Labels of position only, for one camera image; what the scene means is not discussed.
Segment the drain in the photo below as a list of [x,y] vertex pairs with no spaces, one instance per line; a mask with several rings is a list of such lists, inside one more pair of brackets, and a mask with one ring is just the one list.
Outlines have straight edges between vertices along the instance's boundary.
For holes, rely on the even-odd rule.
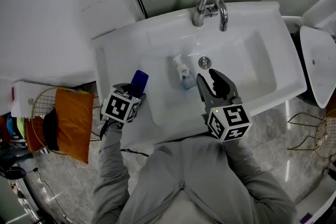
[[198,65],[200,68],[208,69],[211,66],[211,61],[209,58],[203,56],[198,60]]

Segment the green object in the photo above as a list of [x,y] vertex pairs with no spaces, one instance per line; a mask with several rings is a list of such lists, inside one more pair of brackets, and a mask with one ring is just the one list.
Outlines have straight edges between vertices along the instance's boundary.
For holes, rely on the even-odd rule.
[[20,131],[20,134],[23,138],[25,138],[25,128],[24,128],[24,124],[25,124],[25,120],[24,118],[17,118],[16,119],[16,124],[17,124],[17,128]]

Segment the gray jacket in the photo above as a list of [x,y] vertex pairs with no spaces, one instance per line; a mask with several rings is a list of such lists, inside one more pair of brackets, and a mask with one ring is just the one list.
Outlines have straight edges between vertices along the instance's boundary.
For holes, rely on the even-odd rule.
[[248,149],[209,136],[158,144],[130,196],[121,135],[112,125],[102,139],[92,223],[150,223],[181,189],[218,223],[297,222],[288,195],[271,173],[261,171]]

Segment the sink countertop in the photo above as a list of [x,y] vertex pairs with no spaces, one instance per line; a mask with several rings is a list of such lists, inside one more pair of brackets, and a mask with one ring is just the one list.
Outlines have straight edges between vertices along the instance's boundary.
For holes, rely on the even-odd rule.
[[[270,109],[306,90],[302,68],[294,44],[279,14],[276,2],[227,3],[228,29],[253,25],[268,43],[269,58],[276,78],[276,91],[246,102],[251,116]],[[110,87],[131,81],[139,69],[139,57],[157,46],[164,46],[177,38],[201,36],[209,29],[218,29],[219,18],[207,18],[202,27],[191,22],[193,8],[156,16],[105,34],[94,41],[95,73],[100,103]],[[202,122],[198,133],[206,132]],[[195,133],[167,131],[153,123],[148,102],[145,101],[137,118],[123,128],[122,147],[142,147],[190,136]]]

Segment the orange cloth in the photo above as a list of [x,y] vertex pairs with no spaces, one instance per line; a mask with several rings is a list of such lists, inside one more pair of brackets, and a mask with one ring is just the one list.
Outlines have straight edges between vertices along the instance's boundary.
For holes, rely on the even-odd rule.
[[70,157],[89,163],[94,94],[77,94],[57,89],[57,144]]
[[26,140],[28,144],[28,149],[30,152],[35,152],[37,150],[40,150],[44,146],[37,139],[32,124],[34,125],[36,135],[44,145],[46,144],[46,140],[43,136],[43,119],[41,117],[35,117],[32,120],[25,119]]
[[0,137],[4,143],[9,143],[12,139],[7,130],[6,120],[4,116],[0,116]]

